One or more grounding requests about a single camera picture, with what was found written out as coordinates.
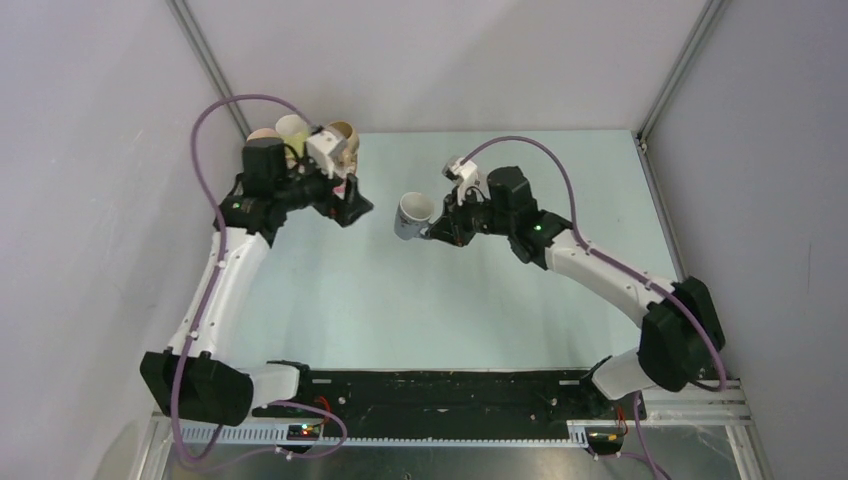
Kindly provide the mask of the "grey mug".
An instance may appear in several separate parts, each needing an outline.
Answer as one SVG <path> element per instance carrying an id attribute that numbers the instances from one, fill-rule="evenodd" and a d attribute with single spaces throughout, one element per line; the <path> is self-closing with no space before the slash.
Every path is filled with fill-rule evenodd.
<path id="1" fill-rule="evenodd" d="M 407 192 L 398 202 L 394 233 L 401 240 L 422 238 L 430 226 L 435 204 L 427 195 L 420 192 Z"/>

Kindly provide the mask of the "beige ceramic mug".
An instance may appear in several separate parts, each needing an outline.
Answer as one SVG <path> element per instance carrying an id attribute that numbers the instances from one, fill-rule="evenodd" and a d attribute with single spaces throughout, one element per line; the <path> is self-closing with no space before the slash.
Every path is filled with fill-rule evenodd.
<path id="1" fill-rule="evenodd" d="M 360 147 L 358 131 L 346 121 L 331 122 L 328 126 L 345 138 L 345 148 L 339 155 L 338 160 L 346 173 L 355 174 L 358 168 L 358 151 Z"/>

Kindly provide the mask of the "yellow ceramic mug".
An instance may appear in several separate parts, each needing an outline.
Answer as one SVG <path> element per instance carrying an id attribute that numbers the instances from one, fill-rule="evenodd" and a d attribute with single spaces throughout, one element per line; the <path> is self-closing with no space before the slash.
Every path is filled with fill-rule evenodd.
<path id="1" fill-rule="evenodd" d="M 288 167 L 293 168 L 304 153 L 305 141 L 310 133 L 309 125 L 299 115 L 288 114 L 277 120 L 275 130 L 284 143 L 294 150 L 287 150 L 285 154 Z"/>

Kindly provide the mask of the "pink ceramic mug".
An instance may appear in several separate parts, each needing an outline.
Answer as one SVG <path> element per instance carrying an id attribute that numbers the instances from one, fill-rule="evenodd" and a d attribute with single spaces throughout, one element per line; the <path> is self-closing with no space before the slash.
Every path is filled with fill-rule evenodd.
<path id="1" fill-rule="evenodd" d="M 245 146 L 267 146 L 281 142 L 282 138 L 275 129 L 265 127 L 251 132 L 245 141 Z"/>

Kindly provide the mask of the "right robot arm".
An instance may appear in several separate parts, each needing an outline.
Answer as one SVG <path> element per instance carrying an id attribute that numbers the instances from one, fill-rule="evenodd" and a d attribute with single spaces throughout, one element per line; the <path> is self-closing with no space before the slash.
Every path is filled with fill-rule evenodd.
<path id="1" fill-rule="evenodd" d="M 502 236 L 521 262 L 576 281 L 639 328 L 636 348 L 584 377 L 580 400 L 589 415 L 607 417 L 639 390 L 679 392 L 709 366 L 726 373 L 718 364 L 726 339 L 704 282 L 674 282 L 611 258 L 580 238 L 573 222 L 539 208 L 518 167 L 480 174 L 474 163 L 457 162 L 442 173 L 454 187 L 441 215 L 424 222 L 423 238 L 465 247 L 476 235 Z"/>

